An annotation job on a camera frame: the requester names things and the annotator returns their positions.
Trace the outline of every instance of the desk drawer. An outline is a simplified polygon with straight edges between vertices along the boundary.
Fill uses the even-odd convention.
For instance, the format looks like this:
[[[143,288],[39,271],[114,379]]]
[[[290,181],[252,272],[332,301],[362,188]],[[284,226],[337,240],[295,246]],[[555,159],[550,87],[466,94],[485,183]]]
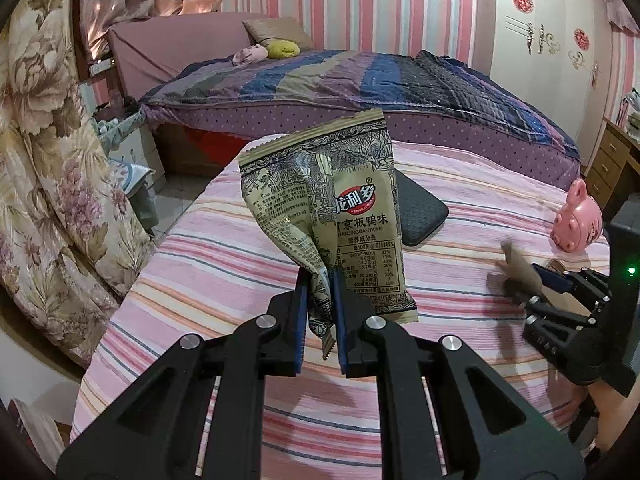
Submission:
[[[585,182],[587,183],[587,191],[589,194],[594,197],[600,209],[604,209],[604,206],[607,205],[609,197],[611,196],[611,188],[607,186],[597,172],[593,171],[593,168],[589,170]]]
[[[626,156],[629,154],[629,148],[624,142],[612,134],[609,129],[604,130],[600,149],[609,155],[620,168],[625,167]]]
[[[593,159],[593,166],[589,173],[594,170],[598,172],[610,188],[616,187],[620,173],[622,173],[622,168],[602,149],[598,150],[596,158]]]

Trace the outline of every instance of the tile floor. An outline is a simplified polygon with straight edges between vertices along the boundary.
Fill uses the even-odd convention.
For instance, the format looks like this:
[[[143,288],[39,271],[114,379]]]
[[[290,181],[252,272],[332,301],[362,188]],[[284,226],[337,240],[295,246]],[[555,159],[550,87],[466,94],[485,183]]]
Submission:
[[[204,176],[168,174],[165,186],[155,195],[156,212],[160,222],[154,227],[156,244],[159,245],[187,211],[187,208],[204,191],[211,179]]]

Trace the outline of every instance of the yellow rolled towel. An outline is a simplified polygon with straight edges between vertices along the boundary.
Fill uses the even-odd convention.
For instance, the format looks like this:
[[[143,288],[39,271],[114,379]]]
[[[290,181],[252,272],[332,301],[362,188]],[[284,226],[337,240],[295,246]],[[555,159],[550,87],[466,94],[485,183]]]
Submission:
[[[285,59],[300,54],[300,47],[293,41],[272,40],[266,47],[269,59]]]

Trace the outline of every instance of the snack package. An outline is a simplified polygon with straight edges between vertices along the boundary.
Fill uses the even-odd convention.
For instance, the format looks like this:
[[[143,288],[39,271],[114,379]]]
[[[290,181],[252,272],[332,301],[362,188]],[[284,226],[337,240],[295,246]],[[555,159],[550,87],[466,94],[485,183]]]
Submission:
[[[396,322],[417,320],[404,288],[391,140],[381,110],[360,112],[241,153],[242,196],[266,235],[313,276],[309,328],[332,333],[330,273]]]

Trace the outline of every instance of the pink rolled towel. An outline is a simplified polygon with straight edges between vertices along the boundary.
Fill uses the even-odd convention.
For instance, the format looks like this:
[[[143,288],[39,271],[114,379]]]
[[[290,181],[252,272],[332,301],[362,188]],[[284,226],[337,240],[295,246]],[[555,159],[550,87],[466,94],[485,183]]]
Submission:
[[[240,52],[236,52],[231,63],[233,63],[234,66],[245,66],[249,63],[257,63],[258,61],[267,59],[268,55],[269,53],[266,48],[260,44],[256,44],[248,48],[244,48]]]

